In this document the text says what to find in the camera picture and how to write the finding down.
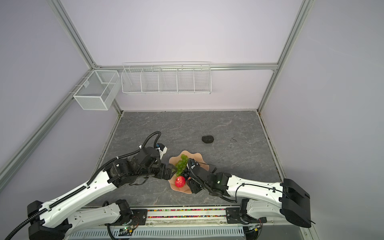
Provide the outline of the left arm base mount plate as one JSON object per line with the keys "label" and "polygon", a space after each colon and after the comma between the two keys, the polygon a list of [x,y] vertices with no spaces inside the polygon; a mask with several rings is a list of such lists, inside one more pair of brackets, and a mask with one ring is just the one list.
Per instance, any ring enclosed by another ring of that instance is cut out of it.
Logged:
{"label": "left arm base mount plate", "polygon": [[119,211],[119,218],[111,223],[111,226],[140,226],[145,225],[147,219],[147,209],[133,209]]}

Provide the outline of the green fake grape bunch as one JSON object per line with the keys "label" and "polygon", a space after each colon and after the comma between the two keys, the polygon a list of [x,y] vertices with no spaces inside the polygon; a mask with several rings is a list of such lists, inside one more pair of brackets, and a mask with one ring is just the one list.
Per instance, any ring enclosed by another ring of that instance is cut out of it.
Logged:
{"label": "green fake grape bunch", "polygon": [[183,172],[185,171],[185,169],[187,168],[187,164],[188,164],[188,157],[184,154],[181,155],[181,159],[176,163],[176,168],[177,168],[177,172],[176,172],[176,176],[179,177],[183,174]]}

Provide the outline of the red fake apple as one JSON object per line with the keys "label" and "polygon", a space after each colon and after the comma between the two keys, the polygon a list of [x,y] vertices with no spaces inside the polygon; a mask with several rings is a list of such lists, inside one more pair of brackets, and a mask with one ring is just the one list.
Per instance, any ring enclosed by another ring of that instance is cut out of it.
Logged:
{"label": "red fake apple", "polygon": [[186,184],[186,179],[183,176],[178,176],[175,180],[175,186],[177,188],[182,188]]}

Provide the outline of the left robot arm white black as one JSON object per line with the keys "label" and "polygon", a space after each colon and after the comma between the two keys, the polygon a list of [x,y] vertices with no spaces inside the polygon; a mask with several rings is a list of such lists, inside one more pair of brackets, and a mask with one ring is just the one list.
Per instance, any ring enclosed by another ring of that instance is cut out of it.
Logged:
{"label": "left robot arm white black", "polygon": [[172,164],[163,164],[166,147],[143,147],[115,157],[103,164],[91,178],[74,190],[47,202],[35,201],[28,206],[28,218],[15,227],[6,239],[12,239],[27,224],[31,240],[63,240],[74,225],[69,217],[96,198],[136,179],[154,177],[170,180],[177,172]]}

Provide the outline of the dark fake avocado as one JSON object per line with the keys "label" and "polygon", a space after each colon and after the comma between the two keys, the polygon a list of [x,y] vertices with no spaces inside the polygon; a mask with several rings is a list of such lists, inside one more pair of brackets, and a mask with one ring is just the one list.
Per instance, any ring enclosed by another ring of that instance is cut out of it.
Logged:
{"label": "dark fake avocado", "polygon": [[214,142],[214,137],[211,135],[202,136],[202,142],[205,144],[211,144]]}

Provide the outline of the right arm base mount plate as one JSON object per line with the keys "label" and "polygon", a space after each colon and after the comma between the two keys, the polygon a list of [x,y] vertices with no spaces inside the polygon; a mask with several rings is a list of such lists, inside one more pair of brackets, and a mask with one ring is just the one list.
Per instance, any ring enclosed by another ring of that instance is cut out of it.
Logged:
{"label": "right arm base mount plate", "polygon": [[240,208],[225,208],[225,211],[228,224],[249,225],[267,223],[266,217],[259,219],[252,218],[247,213],[245,213],[245,210],[241,210]]}

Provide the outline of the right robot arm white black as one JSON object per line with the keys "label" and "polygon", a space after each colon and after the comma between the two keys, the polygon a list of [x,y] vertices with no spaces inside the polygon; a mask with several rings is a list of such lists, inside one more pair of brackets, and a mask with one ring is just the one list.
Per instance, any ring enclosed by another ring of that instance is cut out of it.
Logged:
{"label": "right robot arm white black", "polygon": [[213,173],[194,159],[188,160],[187,169],[190,176],[187,184],[192,193],[206,190],[211,196],[230,203],[242,199],[248,218],[285,218],[302,228],[311,228],[313,224],[310,194],[291,179],[265,183],[228,173]]}

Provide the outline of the dark purple fake grape bunch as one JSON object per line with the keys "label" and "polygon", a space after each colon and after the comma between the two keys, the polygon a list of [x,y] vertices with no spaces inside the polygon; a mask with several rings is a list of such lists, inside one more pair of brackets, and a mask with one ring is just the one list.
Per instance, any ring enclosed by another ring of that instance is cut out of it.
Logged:
{"label": "dark purple fake grape bunch", "polygon": [[185,169],[183,171],[182,176],[184,177],[185,181],[187,181],[190,178],[190,171],[188,169]]}

